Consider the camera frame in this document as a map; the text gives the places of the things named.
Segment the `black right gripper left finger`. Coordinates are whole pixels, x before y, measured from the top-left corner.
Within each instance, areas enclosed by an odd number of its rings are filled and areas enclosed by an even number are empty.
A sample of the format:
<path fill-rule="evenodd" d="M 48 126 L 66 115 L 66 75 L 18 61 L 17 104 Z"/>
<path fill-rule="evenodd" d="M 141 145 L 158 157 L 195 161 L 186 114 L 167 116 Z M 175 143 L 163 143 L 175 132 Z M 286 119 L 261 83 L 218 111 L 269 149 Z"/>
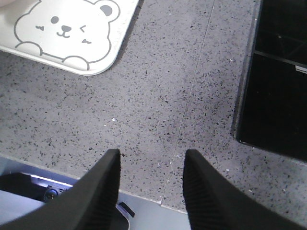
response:
<path fill-rule="evenodd" d="M 2 230 L 108 230 L 118 200 L 120 152 L 109 149 L 74 186 Z"/>

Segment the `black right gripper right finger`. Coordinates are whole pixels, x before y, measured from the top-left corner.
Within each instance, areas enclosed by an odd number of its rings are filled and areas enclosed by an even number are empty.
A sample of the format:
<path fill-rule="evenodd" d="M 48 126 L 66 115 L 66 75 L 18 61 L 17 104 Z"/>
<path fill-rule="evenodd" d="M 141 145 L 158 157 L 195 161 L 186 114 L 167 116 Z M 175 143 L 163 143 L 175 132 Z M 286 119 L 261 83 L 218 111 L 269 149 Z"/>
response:
<path fill-rule="evenodd" d="M 193 230 L 302 230 L 228 182 L 197 150 L 185 153 L 183 195 Z"/>

